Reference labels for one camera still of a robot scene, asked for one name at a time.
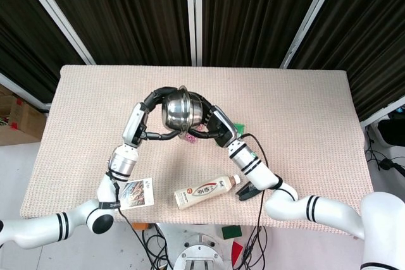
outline cardboard box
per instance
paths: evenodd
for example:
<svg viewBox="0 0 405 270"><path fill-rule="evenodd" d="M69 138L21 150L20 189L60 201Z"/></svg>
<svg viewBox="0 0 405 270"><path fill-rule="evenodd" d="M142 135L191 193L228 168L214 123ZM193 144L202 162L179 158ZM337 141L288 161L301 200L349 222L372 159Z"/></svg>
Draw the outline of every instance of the cardboard box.
<svg viewBox="0 0 405 270"><path fill-rule="evenodd" d="M0 145L41 141L46 117L20 98L0 96L0 117L8 117L8 124L0 125Z"/></svg>
<svg viewBox="0 0 405 270"><path fill-rule="evenodd" d="M12 91L7 89L4 85L0 85L0 96L13 95Z"/></svg>

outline red object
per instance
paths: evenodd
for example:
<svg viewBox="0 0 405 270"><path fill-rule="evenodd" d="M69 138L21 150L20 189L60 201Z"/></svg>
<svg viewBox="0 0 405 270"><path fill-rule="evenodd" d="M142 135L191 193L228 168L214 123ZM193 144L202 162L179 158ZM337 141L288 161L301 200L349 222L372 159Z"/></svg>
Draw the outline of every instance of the red object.
<svg viewBox="0 0 405 270"><path fill-rule="evenodd" d="M240 256L240 253L242 253L242 250L243 250L242 245L239 245L237 242L234 242L232 244L232 251L230 253L231 261L232 261L232 267L235 266L235 264L236 264L236 262L237 262L237 260L238 260L238 258Z"/></svg>

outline bottle cap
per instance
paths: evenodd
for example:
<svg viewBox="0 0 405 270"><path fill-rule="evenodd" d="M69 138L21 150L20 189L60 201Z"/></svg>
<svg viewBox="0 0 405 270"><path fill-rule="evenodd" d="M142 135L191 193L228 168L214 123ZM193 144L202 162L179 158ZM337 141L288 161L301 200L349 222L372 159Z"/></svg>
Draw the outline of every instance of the bottle cap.
<svg viewBox="0 0 405 270"><path fill-rule="evenodd" d="M235 178L235 183L238 185L240 183L239 175L234 175L234 178Z"/></svg>

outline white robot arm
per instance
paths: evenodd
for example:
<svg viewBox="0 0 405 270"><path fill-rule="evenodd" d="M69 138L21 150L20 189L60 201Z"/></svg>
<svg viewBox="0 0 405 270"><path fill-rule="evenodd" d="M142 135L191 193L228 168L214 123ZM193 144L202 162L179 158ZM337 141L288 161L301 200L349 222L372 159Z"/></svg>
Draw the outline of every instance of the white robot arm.
<svg viewBox="0 0 405 270"><path fill-rule="evenodd" d="M146 132L149 113L162 103L163 124L171 132ZM208 132L195 126L204 123ZM77 208L42 218L0 221L0 245L13 240L29 249L66 240L79 225L87 225L96 234L111 228L114 209L119 208L119 191L128 181L137 162L137 148L143 140L169 140L190 133L198 138L214 138L228 149L229 158L258 189L274 190L265 204L266 213L276 220L307 219L348 232L364 240L361 269L405 269L405 204L387 193L371 193L361 202L360 216L350 206L318 196L299 199L297 192L281 177L273 174L241 138L223 111L203 96L163 87L138 103L123 132L123 145L109 160L108 170L97 190L97 200Z"/></svg>

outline card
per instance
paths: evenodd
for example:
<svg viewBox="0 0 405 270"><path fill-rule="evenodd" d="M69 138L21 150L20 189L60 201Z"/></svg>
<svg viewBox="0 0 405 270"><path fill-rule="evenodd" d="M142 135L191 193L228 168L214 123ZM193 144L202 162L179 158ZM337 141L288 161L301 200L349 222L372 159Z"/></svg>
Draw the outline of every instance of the card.
<svg viewBox="0 0 405 270"><path fill-rule="evenodd" d="M120 202L121 210L153 205L152 178L129 181L122 190Z"/></svg>

